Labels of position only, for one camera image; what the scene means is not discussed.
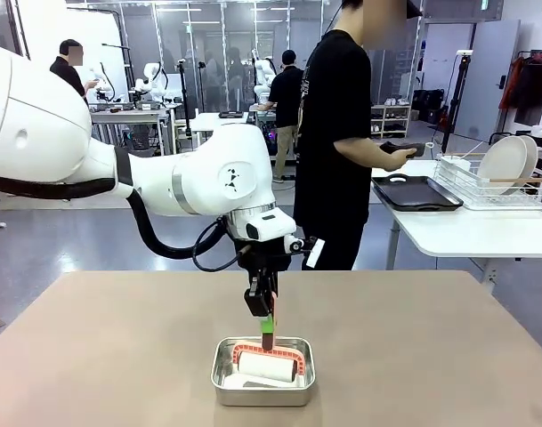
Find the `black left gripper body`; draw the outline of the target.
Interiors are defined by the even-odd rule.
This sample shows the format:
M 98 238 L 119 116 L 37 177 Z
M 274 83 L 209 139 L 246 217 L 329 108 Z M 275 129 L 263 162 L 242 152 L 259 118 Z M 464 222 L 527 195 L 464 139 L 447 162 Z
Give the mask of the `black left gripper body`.
M 291 255 L 285 252 L 284 238 L 266 242 L 235 240 L 234 247 L 240 253 L 238 266 L 248 274 L 249 284 L 257 278 L 270 280 L 271 289 L 279 288 L 278 274 L 286 271 Z

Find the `person's right hand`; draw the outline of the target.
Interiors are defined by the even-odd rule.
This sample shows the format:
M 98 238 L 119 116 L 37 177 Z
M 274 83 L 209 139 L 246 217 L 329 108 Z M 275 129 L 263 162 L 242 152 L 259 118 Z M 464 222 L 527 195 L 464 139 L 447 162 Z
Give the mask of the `person's right hand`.
M 410 157 L 417 153 L 416 149 L 399 149 L 386 156 L 382 168 L 387 172 L 392 172 L 403 167 Z

